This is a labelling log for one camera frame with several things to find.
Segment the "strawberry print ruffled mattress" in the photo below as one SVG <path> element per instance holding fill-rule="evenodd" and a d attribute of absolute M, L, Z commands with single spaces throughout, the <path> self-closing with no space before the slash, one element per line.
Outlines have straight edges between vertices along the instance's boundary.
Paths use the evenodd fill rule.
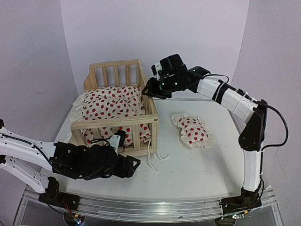
<path fill-rule="evenodd" d="M 79 95 L 72 105 L 71 122 L 116 119 L 145 114 L 141 88 L 135 86 L 110 86 L 88 90 Z M 124 146 L 133 144 L 133 129 L 130 125 L 117 127 L 126 132 Z M 108 139 L 115 133 L 112 127 L 101 127 L 99 130 L 101 139 Z M 91 141 L 96 139 L 92 129 L 80 131 L 86 144 L 91 146 Z M 144 143 L 151 139 L 151 131 L 145 123 L 139 125 L 139 139 Z"/>

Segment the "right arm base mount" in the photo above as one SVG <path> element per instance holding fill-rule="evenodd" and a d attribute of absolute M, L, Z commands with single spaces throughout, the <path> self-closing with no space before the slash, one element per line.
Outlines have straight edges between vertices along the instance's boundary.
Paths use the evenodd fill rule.
<path fill-rule="evenodd" d="M 239 196 L 221 199 L 219 205 L 222 208 L 222 216 L 226 217 L 234 214 L 240 214 L 260 207 L 262 195 L 263 191 L 261 189 L 261 185 L 259 185 L 253 192 L 242 187 Z"/>

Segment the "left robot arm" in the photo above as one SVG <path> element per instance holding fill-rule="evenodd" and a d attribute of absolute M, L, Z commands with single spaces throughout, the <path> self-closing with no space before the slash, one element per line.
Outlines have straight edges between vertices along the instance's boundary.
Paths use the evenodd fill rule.
<path fill-rule="evenodd" d="M 45 198 L 52 205 L 58 206 L 63 202 L 62 193 L 53 187 L 48 188 L 50 179 L 22 162 L 30 162 L 74 180 L 89 181 L 111 176 L 130 178 L 141 161 L 118 153 L 118 148 L 124 140 L 125 132 L 118 130 L 110 138 L 93 139 L 91 146 L 43 142 L 17 135 L 6 129 L 1 122 L 0 167 L 25 182 L 37 193 L 45 193 Z"/>

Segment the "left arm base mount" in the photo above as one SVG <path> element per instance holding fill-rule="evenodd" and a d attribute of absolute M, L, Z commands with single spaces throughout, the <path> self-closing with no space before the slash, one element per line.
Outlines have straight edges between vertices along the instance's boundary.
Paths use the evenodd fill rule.
<path fill-rule="evenodd" d="M 45 192 L 39 195 L 39 201 L 67 210 L 77 210 L 80 197 L 78 195 L 61 192 L 59 187 L 60 184 L 54 177 L 48 177 L 48 186 Z"/>

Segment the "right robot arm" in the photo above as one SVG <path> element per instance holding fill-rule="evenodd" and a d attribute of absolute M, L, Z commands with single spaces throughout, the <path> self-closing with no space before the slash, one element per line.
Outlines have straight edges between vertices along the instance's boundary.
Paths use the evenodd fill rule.
<path fill-rule="evenodd" d="M 203 95 L 225 107 L 246 124 L 238 138 L 238 143 L 244 152 L 245 172 L 244 193 L 237 197 L 237 205 L 246 209 L 254 203 L 256 191 L 262 184 L 263 151 L 269 147 L 284 146 L 285 138 L 280 144 L 263 145 L 267 122 L 267 111 L 273 110 L 285 122 L 284 117 L 274 107 L 264 100 L 256 100 L 245 91 L 217 79 L 207 69 L 195 66 L 190 69 L 178 54 L 168 56 L 151 67 L 151 77 L 142 90 L 142 94 L 159 99 L 171 98 L 172 93 L 190 90 Z"/>

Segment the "strawberry print small pillow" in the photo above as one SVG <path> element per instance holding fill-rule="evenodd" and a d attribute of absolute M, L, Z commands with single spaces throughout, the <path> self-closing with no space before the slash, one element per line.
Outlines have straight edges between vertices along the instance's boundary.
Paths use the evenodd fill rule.
<path fill-rule="evenodd" d="M 211 148 L 214 137 L 206 122 L 197 115 L 181 113 L 171 117 L 173 124 L 181 129 L 181 140 L 189 148 Z"/>

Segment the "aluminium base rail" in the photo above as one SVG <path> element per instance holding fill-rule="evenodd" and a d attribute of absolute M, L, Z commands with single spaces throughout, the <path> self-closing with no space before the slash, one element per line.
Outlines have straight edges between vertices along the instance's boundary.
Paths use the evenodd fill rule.
<path fill-rule="evenodd" d="M 30 210 L 30 202 L 46 207 L 49 213 L 55 213 L 47 205 L 39 202 L 39 195 L 30 188 L 25 189 L 21 198 L 19 209 L 16 214 L 15 224 L 21 223 L 25 213 Z M 137 201 L 118 200 L 114 198 L 93 197 L 89 195 L 79 196 L 75 202 L 76 211 L 84 216 L 99 217 L 110 220 L 130 222 L 184 222 L 201 221 L 221 216 L 232 216 L 226 213 L 220 205 L 220 198 L 196 199 L 196 200 L 175 200 L 175 201 Z M 271 186 L 263 193 L 261 206 L 253 208 L 248 214 L 257 214 L 261 210 L 271 212 L 271 215 L 279 217 L 279 208 L 274 191 Z"/>

